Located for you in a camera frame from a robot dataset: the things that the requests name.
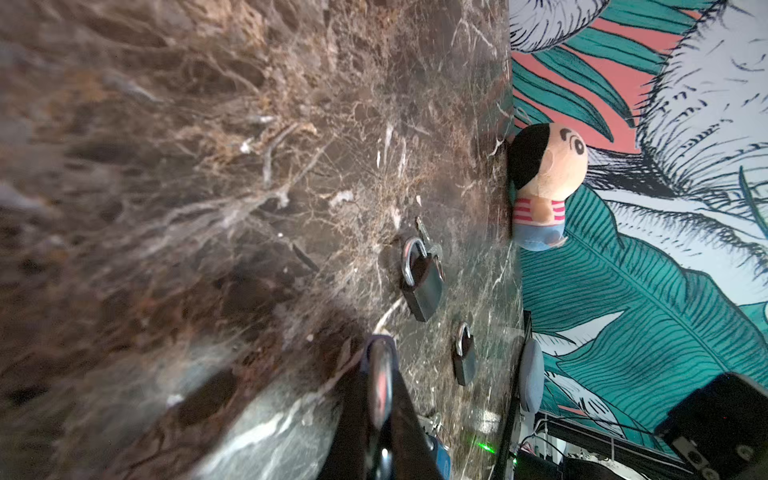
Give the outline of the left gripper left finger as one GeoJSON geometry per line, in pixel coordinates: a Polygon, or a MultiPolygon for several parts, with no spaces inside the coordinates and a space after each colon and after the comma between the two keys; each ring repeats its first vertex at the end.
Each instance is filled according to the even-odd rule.
{"type": "Polygon", "coordinates": [[[363,359],[349,375],[341,416],[318,479],[368,478],[369,372],[368,361],[363,359]]]}

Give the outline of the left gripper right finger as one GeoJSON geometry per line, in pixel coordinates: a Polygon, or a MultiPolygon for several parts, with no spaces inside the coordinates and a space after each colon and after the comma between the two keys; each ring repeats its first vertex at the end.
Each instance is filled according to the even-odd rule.
{"type": "Polygon", "coordinates": [[[442,479],[428,449],[413,403],[399,371],[393,372],[390,416],[394,479],[442,479]]]}

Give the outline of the blue padlock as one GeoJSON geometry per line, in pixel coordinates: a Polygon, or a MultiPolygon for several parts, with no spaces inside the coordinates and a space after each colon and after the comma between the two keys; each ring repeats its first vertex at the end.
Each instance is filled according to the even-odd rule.
{"type": "Polygon", "coordinates": [[[419,424],[424,432],[427,448],[434,460],[438,471],[444,480],[451,478],[451,457],[447,447],[439,438],[442,429],[442,419],[439,414],[432,416],[418,415],[419,424]]]}
{"type": "Polygon", "coordinates": [[[366,344],[362,371],[366,377],[366,479],[393,478],[391,416],[397,354],[388,335],[373,335],[366,344]]]}

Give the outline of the black padlock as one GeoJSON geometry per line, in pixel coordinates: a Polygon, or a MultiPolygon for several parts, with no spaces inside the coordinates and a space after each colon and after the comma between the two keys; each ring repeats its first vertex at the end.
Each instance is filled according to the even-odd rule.
{"type": "Polygon", "coordinates": [[[466,322],[460,324],[452,361],[457,383],[463,387],[469,386],[476,374],[476,351],[475,336],[466,322]]]}
{"type": "Polygon", "coordinates": [[[401,291],[419,322],[428,322],[437,312],[445,278],[443,249],[428,233],[421,216],[415,218],[418,234],[408,238],[401,255],[401,291]]]}

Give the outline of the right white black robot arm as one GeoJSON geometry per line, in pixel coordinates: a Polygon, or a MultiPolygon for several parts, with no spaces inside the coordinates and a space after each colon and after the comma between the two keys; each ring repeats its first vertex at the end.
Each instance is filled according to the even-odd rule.
{"type": "Polygon", "coordinates": [[[534,429],[607,456],[650,479],[767,477],[767,389],[734,372],[693,391],[654,431],[630,429],[663,442],[672,455],[600,432],[578,417],[539,414],[534,429]]]}

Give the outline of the grey oval pad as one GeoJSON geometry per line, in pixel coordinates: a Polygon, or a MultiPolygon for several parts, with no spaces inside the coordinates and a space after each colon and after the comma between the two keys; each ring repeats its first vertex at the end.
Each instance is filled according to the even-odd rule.
{"type": "Polygon", "coordinates": [[[523,349],[518,377],[521,408],[536,414],[541,408],[546,375],[543,352],[535,339],[528,341],[523,349]]]}

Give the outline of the plush doll striped shirt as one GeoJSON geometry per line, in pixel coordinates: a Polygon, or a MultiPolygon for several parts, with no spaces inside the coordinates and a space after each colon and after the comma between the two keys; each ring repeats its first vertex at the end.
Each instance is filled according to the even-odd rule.
{"type": "Polygon", "coordinates": [[[513,240],[532,252],[563,246],[566,200],[582,185],[588,170],[586,142],[564,124],[538,123],[512,138],[507,159],[513,240]]]}

